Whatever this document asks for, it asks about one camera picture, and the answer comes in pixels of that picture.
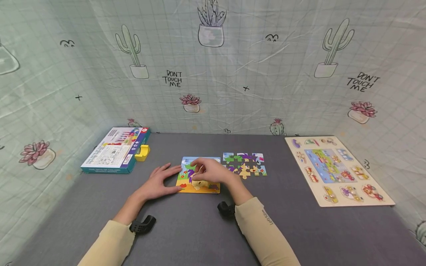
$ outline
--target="black clip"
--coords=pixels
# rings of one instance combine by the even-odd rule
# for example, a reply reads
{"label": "black clip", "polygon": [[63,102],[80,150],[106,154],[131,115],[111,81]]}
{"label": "black clip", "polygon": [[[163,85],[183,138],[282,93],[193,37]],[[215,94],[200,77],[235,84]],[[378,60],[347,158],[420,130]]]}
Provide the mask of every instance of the black clip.
{"label": "black clip", "polygon": [[235,215],[235,204],[228,206],[226,202],[222,201],[218,204],[217,209],[219,209],[220,214],[224,217],[232,217]]}
{"label": "black clip", "polygon": [[155,221],[157,219],[154,216],[148,215],[145,218],[145,221],[143,223],[134,220],[132,224],[130,225],[130,231],[134,233],[142,233],[145,234],[149,232],[155,224]]}

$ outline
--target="jigsaw puzzle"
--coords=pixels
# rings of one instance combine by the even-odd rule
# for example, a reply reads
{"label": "jigsaw puzzle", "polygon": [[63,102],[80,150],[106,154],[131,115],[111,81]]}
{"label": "jigsaw puzzle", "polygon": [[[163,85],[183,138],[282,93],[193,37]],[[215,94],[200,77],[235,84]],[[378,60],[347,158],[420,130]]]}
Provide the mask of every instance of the jigsaw puzzle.
{"label": "jigsaw puzzle", "polygon": [[[182,188],[179,193],[220,193],[220,183],[209,183],[207,181],[193,181],[192,176],[195,174],[195,166],[191,166],[191,162],[198,157],[183,157],[182,171],[178,175],[176,185]],[[215,159],[220,163],[219,157],[205,157]]]}
{"label": "jigsaw puzzle", "polygon": [[395,205],[337,137],[285,141],[321,207]]}
{"label": "jigsaw puzzle", "polygon": [[249,176],[267,176],[262,153],[237,152],[235,155],[233,152],[224,152],[223,162],[223,166],[243,179]]}

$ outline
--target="beige sleeve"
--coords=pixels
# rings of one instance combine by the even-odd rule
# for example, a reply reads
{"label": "beige sleeve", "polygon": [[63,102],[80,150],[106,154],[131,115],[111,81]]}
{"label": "beige sleeve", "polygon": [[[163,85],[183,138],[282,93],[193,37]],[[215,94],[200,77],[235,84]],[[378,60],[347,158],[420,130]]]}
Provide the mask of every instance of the beige sleeve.
{"label": "beige sleeve", "polygon": [[300,266],[287,240],[256,197],[235,206],[235,218],[262,266]]}
{"label": "beige sleeve", "polygon": [[120,266],[132,248],[135,233],[130,226],[108,221],[78,266]]}

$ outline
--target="right hand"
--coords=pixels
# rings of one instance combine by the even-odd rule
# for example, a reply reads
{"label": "right hand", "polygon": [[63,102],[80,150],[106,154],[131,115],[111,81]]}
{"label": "right hand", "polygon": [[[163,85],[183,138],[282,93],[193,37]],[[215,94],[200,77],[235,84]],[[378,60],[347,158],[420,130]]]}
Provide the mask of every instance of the right hand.
{"label": "right hand", "polygon": [[197,165],[195,167],[195,173],[198,173],[192,175],[192,180],[194,181],[205,180],[213,183],[227,183],[235,179],[235,177],[239,179],[239,176],[229,171],[215,159],[200,157],[191,162],[191,166],[194,165]]}

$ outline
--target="gray table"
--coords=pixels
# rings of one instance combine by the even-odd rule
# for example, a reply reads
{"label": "gray table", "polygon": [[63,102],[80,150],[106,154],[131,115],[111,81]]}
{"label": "gray table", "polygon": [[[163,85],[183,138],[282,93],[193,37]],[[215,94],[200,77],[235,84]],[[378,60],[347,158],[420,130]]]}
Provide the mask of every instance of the gray table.
{"label": "gray table", "polygon": [[[261,152],[267,177],[249,177],[248,189],[293,247],[302,265],[426,265],[426,253],[388,206],[320,208],[283,137],[152,134],[151,153],[128,175],[83,174],[13,264],[77,265],[105,223],[161,164],[183,156],[221,157]],[[176,176],[166,184],[176,183]],[[145,205],[157,218],[137,237],[124,265],[258,265],[234,220],[220,217],[229,193],[176,194]]]}

